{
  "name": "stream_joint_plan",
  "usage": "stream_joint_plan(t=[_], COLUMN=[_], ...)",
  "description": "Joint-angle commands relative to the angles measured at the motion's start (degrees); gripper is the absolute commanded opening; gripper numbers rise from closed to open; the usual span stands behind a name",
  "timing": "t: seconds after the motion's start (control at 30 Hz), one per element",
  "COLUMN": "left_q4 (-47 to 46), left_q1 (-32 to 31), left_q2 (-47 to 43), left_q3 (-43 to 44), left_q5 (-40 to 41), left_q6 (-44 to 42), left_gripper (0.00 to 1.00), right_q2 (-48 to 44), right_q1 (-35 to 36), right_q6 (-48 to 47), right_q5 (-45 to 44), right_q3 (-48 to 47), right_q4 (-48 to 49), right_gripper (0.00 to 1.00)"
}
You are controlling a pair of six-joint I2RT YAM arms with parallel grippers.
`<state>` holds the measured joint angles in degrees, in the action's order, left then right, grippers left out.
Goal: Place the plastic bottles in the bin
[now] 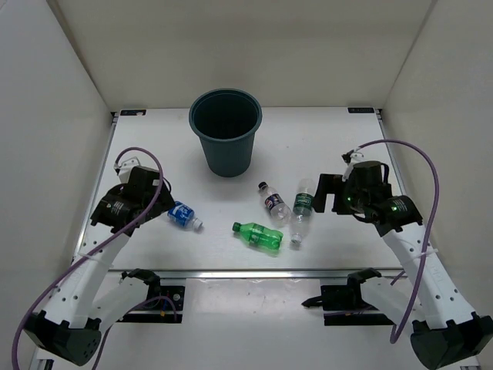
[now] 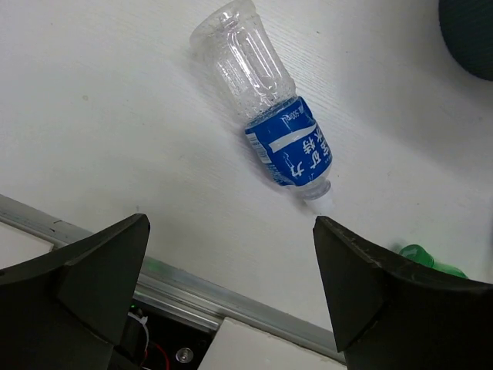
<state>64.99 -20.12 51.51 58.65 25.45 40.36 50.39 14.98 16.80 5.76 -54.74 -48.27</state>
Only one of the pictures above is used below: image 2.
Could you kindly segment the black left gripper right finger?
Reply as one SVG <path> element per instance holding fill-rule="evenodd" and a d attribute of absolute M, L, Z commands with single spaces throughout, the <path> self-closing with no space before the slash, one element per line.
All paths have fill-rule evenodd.
<path fill-rule="evenodd" d="M 490 369 L 492 286 L 415 263 L 318 217 L 314 244 L 350 369 Z"/>

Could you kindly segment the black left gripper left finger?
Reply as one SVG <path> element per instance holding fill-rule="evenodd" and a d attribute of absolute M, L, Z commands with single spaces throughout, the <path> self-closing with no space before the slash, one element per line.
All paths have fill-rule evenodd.
<path fill-rule="evenodd" d="M 3 369 L 105 369 L 120 343 L 149 239 L 134 214 L 1 271 Z"/>

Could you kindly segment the clear bottle blue label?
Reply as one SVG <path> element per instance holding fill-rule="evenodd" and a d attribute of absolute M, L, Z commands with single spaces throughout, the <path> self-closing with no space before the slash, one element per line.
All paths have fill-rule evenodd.
<path fill-rule="evenodd" d="M 327 196 L 332 152 L 254 3 L 219 8 L 196 27 L 190 45 L 272 180 L 307 203 Z"/>

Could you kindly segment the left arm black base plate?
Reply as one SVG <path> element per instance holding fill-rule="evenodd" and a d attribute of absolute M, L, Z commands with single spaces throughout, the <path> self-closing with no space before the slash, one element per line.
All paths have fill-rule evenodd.
<path fill-rule="evenodd" d="M 198 369 L 216 332 L 132 300 L 109 369 Z"/>

